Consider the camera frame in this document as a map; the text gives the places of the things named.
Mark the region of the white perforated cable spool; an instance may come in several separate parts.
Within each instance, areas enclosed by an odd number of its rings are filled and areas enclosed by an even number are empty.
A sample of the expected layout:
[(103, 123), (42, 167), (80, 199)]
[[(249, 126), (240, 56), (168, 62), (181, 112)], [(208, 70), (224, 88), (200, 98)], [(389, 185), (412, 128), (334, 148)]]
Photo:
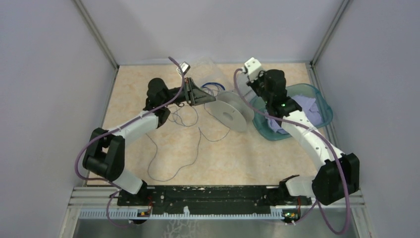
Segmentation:
[(230, 91), (218, 93), (216, 100), (206, 103), (205, 107), (217, 120), (236, 132), (245, 132), (255, 115), (237, 93)]

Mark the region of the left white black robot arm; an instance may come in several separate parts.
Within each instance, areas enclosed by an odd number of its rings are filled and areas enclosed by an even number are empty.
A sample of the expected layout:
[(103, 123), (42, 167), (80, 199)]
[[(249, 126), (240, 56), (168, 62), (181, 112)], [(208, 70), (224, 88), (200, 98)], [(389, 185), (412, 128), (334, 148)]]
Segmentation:
[(149, 198), (147, 183), (125, 167), (125, 149), (143, 135), (161, 127), (170, 115), (171, 104), (198, 106), (214, 102), (216, 97), (203, 91), (187, 77), (180, 87), (169, 89), (161, 78), (148, 83), (146, 104), (137, 116), (112, 129), (96, 128), (83, 149), (82, 167), (129, 193), (136, 205)]

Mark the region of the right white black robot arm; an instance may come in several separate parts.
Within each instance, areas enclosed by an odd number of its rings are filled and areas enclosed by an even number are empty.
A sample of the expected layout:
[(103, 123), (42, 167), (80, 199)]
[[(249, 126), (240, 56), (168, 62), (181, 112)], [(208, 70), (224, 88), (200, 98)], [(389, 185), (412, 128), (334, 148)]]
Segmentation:
[(312, 159), (313, 177), (291, 176), (281, 182), (279, 199), (292, 204), (298, 196), (314, 197), (329, 205), (359, 190), (360, 161), (332, 145), (307, 118), (303, 108), (286, 90), (282, 70), (258, 69), (247, 73), (247, 86), (265, 102), (266, 115), (290, 134)]

